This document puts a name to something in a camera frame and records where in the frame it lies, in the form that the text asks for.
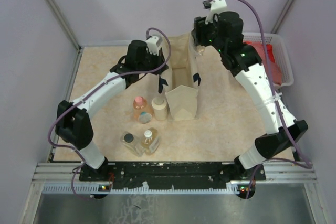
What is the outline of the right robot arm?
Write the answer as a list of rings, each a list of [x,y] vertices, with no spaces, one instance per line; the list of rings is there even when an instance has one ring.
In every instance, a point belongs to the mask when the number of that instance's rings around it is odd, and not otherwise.
[[[235,158],[234,172],[242,180],[253,174],[253,168],[291,146],[308,129],[306,121],[298,121],[286,108],[280,93],[269,83],[269,78],[257,50],[243,41],[243,20],[236,12],[222,12],[194,19],[191,32],[197,46],[212,46],[220,55],[223,66],[250,95],[261,115],[266,133]]]

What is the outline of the pink cap orange bottle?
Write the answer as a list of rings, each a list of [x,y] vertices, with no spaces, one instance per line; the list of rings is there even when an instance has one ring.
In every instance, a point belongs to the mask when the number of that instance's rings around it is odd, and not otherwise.
[[[148,104],[147,100],[141,96],[138,96],[133,101],[133,111],[134,118],[138,121],[138,116],[141,112],[148,112],[152,114],[153,118],[153,109],[150,104]]]

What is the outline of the yellow liquid bottle white cap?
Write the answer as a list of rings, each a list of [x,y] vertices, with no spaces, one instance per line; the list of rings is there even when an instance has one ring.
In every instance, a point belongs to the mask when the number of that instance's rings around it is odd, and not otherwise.
[[[196,46],[195,47],[195,53],[197,57],[200,57],[204,54],[205,46]]]

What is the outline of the beige canvas bag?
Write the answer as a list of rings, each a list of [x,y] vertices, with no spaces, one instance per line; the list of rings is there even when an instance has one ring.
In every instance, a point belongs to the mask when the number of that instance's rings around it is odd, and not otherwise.
[[[198,108],[198,87],[201,76],[196,58],[199,56],[191,33],[163,41],[163,55],[170,59],[168,69],[159,76],[159,93],[165,95],[170,117],[175,121],[193,120]]]

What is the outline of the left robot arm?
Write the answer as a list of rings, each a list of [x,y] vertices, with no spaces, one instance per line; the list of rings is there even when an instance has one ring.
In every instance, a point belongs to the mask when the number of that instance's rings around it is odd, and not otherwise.
[[[74,147],[91,167],[91,175],[98,180],[108,177],[109,167],[104,164],[106,158],[93,142],[91,119],[115,95],[138,82],[141,74],[159,75],[167,69],[162,41],[158,35],[146,41],[131,41],[126,55],[98,84],[72,102],[62,101],[58,105],[55,133]]]

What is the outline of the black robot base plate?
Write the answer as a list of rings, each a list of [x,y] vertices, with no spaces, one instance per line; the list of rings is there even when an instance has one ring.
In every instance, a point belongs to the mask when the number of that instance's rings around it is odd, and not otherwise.
[[[228,183],[238,181],[238,194],[252,197],[255,190],[243,189],[242,182],[254,185],[264,181],[263,166],[249,170],[231,162],[108,162],[99,169],[84,165],[79,173],[81,182],[107,182],[99,187],[102,193],[118,189],[201,190],[227,189]]]

